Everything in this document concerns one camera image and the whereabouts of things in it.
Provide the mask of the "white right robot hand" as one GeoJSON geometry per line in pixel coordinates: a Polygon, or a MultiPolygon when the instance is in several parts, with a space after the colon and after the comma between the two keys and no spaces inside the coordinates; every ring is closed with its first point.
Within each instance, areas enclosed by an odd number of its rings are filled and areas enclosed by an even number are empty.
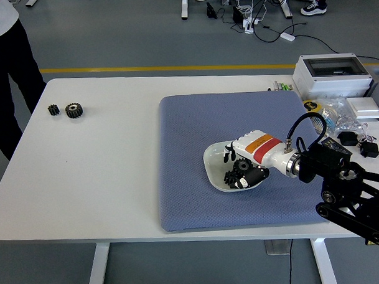
{"type": "Polygon", "coordinates": [[[232,141],[223,152],[225,163],[234,162],[232,170],[225,173],[224,182],[230,189],[249,189],[263,182],[271,167],[286,174],[294,150],[285,152],[285,147],[281,140],[260,130],[232,141]]]}

